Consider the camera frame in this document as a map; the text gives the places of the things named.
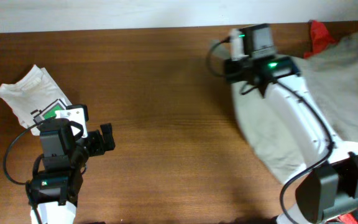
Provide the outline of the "khaki shorts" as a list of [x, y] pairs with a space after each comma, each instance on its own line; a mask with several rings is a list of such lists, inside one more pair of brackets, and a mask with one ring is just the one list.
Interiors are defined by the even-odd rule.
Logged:
[[236, 123], [257, 157], [281, 183], [318, 162], [334, 141], [330, 162], [358, 154], [358, 32], [310, 58], [294, 58], [299, 75], [265, 93], [231, 84]]

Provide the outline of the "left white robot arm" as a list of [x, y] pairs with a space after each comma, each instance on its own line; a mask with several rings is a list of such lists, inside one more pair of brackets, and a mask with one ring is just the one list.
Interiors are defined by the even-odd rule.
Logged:
[[51, 119], [39, 126], [43, 153], [25, 183], [32, 223], [73, 223], [88, 159], [116, 146], [112, 125], [100, 128], [83, 137], [83, 125], [69, 119]]

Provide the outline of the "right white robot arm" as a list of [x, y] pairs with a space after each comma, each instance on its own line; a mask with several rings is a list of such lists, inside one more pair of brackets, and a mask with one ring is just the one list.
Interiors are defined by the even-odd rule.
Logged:
[[358, 211], [358, 68], [286, 55], [224, 61], [236, 121], [296, 201], [276, 223]]

